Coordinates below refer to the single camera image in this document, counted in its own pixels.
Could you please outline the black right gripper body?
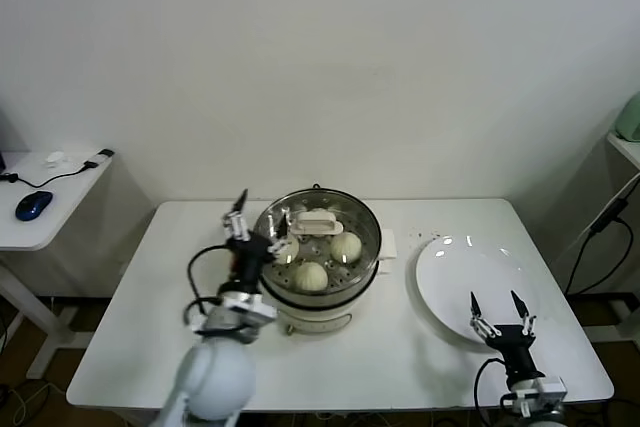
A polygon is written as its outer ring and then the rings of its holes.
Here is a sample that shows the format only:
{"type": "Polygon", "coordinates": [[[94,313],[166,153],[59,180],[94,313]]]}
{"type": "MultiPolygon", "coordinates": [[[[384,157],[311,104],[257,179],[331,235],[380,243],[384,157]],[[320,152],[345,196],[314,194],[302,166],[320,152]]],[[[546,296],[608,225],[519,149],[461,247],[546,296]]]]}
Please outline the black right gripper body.
{"type": "Polygon", "coordinates": [[[505,365],[507,383],[518,383],[543,377],[529,351],[535,341],[533,334],[525,334],[519,325],[497,325],[499,335],[488,337],[486,345],[498,351],[505,365]]]}

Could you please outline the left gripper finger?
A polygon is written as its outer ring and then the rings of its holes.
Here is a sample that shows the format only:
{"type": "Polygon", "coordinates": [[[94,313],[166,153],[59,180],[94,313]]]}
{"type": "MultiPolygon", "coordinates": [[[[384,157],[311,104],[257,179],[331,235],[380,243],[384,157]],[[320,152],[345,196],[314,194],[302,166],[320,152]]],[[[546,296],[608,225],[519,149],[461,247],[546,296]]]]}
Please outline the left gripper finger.
{"type": "Polygon", "coordinates": [[[271,216],[268,230],[272,242],[270,252],[273,255],[294,255],[296,253],[296,241],[290,233],[289,214],[284,213],[279,218],[271,216]]]}
{"type": "Polygon", "coordinates": [[[229,212],[222,217],[222,224],[226,234],[226,241],[248,242],[251,238],[243,209],[248,197],[248,190],[244,189],[238,199],[233,203],[229,212]]]}

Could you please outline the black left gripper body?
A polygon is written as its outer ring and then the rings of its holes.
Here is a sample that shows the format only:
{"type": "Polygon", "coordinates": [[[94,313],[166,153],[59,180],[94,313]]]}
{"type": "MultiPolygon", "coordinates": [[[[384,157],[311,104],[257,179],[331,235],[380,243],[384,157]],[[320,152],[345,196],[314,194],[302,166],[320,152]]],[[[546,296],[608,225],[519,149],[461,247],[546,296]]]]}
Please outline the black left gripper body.
{"type": "Polygon", "coordinates": [[[271,241],[261,234],[250,232],[249,239],[228,241],[232,253],[229,281],[240,292],[257,293],[265,264],[271,262],[271,241]]]}

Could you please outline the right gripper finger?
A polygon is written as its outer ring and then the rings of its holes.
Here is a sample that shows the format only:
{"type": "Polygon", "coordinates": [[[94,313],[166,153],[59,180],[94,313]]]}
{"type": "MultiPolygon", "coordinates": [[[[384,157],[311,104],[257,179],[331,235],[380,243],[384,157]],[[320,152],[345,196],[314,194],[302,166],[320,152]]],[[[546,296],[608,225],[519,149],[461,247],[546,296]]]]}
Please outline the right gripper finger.
{"type": "Polygon", "coordinates": [[[528,337],[534,337],[534,326],[537,317],[531,315],[529,309],[523,299],[514,291],[510,291],[514,306],[522,323],[522,334],[528,337]]]}
{"type": "Polygon", "coordinates": [[[500,337],[501,331],[483,317],[479,303],[473,291],[470,292],[470,303],[470,325],[476,334],[483,340],[500,337]]]}

